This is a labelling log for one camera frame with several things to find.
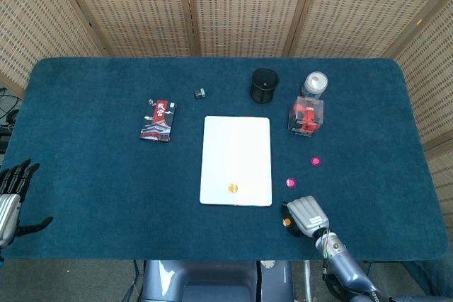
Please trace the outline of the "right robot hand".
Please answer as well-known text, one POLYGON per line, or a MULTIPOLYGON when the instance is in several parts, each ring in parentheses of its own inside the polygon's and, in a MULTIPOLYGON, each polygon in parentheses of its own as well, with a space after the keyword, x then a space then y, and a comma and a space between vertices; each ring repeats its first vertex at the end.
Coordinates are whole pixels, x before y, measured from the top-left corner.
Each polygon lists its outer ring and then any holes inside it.
POLYGON ((330 226, 327 215, 311 195, 283 202, 281 212, 284 227, 295 237, 304 235, 317 240, 330 226))

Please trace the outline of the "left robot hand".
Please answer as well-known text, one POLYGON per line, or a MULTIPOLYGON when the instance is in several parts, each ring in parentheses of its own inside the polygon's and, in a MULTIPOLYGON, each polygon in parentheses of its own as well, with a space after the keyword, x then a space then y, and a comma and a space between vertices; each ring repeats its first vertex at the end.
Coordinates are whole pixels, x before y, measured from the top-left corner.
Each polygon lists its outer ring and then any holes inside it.
POLYGON ((49 216, 40 223, 21 226, 21 207, 39 163, 31 164, 30 159, 12 168, 1 170, 1 250, 7 248, 16 237, 37 233, 47 228, 53 221, 49 216))

